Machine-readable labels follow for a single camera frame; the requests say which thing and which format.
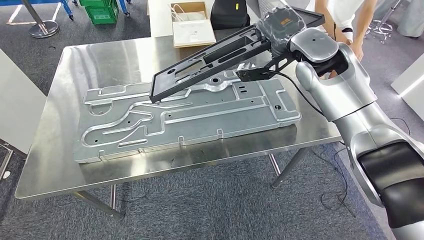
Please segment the person's right hand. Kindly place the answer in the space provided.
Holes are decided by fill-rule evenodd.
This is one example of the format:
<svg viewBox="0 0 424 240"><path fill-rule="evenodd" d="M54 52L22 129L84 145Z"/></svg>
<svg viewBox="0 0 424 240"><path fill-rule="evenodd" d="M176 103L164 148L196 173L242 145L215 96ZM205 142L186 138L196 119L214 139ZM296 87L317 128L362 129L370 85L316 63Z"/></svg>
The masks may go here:
<svg viewBox="0 0 424 240"><path fill-rule="evenodd" d="M351 32L337 31L334 34L334 40L336 42L345 43L349 46L352 44L352 40L350 39L351 35L352 35Z"/></svg>

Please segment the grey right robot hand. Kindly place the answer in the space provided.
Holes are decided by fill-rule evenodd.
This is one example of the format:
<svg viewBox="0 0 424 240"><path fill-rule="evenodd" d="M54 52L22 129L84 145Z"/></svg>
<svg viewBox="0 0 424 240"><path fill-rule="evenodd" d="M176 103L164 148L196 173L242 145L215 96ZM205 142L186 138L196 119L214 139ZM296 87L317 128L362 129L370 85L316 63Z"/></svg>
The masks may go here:
<svg viewBox="0 0 424 240"><path fill-rule="evenodd" d="M282 55L290 39L307 28L303 18L289 5L272 8L255 26L270 42L271 54L274 57Z"/></svg>

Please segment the person's left hand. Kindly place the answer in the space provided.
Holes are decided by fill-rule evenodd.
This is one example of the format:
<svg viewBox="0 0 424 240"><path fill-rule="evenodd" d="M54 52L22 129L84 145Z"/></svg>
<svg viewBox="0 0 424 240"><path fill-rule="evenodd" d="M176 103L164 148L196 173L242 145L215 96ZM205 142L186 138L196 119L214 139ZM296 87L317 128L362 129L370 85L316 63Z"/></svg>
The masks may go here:
<svg viewBox="0 0 424 240"><path fill-rule="evenodd" d="M352 43L350 43L350 48L355 54L357 60L361 62L364 57L363 53L363 39L356 39Z"/></svg>

